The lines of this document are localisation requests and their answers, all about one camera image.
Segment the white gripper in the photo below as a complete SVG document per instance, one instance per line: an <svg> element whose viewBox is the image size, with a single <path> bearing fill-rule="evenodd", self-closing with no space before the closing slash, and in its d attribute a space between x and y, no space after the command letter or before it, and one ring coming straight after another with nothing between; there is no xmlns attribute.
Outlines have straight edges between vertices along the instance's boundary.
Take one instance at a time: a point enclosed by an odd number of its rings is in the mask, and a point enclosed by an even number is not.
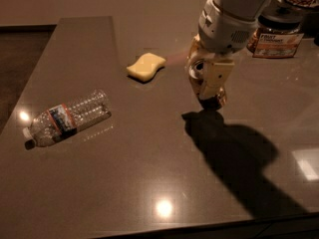
<svg viewBox="0 0 319 239"><path fill-rule="evenodd" d="M186 59L188 70L201 70L203 82L199 91L201 100L215 97L228 79L233 67L232 60L204 62L205 49L215 54L236 53L246 47L257 27L257 21L244 21L223 13L207 0L198 19L198 35L190 44Z"/></svg>

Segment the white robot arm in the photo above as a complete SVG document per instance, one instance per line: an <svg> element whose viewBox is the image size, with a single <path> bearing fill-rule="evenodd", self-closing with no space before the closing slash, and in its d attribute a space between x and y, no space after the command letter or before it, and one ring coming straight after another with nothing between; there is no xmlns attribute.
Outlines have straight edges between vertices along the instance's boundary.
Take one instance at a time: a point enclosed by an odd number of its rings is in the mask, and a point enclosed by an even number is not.
<svg viewBox="0 0 319 239"><path fill-rule="evenodd" d="M207 0L191 41L187 67L201 101L218 98L234 62L246 47L258 17L271 0Z"/></svg>

